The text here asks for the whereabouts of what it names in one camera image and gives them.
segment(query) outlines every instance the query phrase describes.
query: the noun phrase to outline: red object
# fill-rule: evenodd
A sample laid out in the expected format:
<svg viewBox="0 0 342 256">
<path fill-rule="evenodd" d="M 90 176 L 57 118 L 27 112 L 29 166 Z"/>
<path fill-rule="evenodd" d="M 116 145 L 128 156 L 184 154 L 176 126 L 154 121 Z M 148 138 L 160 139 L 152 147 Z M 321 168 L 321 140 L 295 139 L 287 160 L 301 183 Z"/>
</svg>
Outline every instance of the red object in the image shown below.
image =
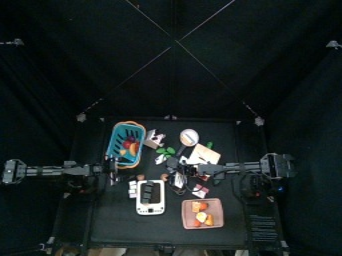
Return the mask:
<svg viewBox="0 0 342 256">
<path fill-rule="evenodd" d="M 124 147 L 125 149 L 129 149 L 130 144 L 132 144 L 132 142 L 128 141 L 128 140 L 125 140 L 125 141 L 122 142 L 122 147 Z"/>
</svg>

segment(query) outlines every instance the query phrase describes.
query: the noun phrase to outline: white device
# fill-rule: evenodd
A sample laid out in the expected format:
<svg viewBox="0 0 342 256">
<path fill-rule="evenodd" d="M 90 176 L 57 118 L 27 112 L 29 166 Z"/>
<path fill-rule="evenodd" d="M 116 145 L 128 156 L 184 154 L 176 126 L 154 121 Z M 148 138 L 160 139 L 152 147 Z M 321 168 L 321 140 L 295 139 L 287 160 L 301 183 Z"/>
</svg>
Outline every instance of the white device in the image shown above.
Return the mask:
<svg viewBox="0 0 342 256">
<path fill-rule="evenodd" d="M 165 210 L 164 182 L 137 181 L 136 212 L 140 215 L 158 215 Z"/>
</svg>

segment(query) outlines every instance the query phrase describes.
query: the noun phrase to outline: black object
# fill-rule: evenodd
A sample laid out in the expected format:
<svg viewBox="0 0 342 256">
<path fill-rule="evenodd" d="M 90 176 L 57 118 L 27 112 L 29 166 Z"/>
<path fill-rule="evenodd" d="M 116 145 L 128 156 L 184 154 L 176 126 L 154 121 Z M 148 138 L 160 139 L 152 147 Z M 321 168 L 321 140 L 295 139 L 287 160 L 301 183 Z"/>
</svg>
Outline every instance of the black object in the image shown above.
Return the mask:
<svg viewBox="0 0 342 256">
<path fill-rule="evenodd" d="M 165 161 L 165 168 L 169 172 L 174 172 L 177 170 L 178 162 L 174 157 L 168 157 Z"/>
</svg>

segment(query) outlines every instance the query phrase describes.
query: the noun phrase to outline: small toy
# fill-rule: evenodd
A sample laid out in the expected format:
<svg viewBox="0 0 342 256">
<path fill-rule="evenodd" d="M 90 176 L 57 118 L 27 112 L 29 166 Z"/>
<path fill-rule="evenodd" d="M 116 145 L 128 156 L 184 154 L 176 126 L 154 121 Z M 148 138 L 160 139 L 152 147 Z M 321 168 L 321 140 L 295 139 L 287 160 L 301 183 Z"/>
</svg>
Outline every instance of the small toy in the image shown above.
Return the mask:
<svg viewBox="0 0 342 256">
<path fill-rule="evenodd" d="M 162 147 L 164 143 L 161 143 L 161 140 L 164 137 L 165 134 L 158 133 L 157 129 L 148 131 L 144 138 L 144 145 L 152 149 Z"/>
</svg>

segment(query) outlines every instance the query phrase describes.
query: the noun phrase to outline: orange food item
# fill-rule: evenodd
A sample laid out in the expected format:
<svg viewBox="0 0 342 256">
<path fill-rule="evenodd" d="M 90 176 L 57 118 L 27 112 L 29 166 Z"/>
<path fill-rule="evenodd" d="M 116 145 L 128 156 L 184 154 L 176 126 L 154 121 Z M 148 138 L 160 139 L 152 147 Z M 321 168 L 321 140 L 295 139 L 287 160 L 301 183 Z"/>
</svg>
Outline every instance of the orange food item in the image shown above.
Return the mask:
<svg viewBox="0 0 342 256">
<path fill-rule="evenodd" d="M 198 209 L 200 209 L 200 203 L 192 202 L 192 212 L 198 212 Z"/>
<path fill-rule="evenodd" d="M 194 226 L 196 228 L 200 227 L 200 222 L 198 222 L 197 219 L 193 220 L 193 226 Z"/>
<path fill-rule="evenodd" d="M 140 146 L 140 142 L 136 141 L 134 142 L 134 147 L 133 147 L 134 153 L 137 153 L 137 151 L 138 151 L 138 146 Z"/>
<path fill-rule="evenodd" d="M 210 214 L 206 215 L 206 219 L 205 219 L 205 221 L 204 221 L 204 224 L 205 224 L 206 226 L 213 226 L 213 218 L 212 218 L 212 215 L 210 215 Z"/>
<path fill-rule="evenodd" d="M 204 211 L 206 209 L 208 209 L 208 204 L 206 203 L 200 203 L 198 210 Z"/>
</svg>

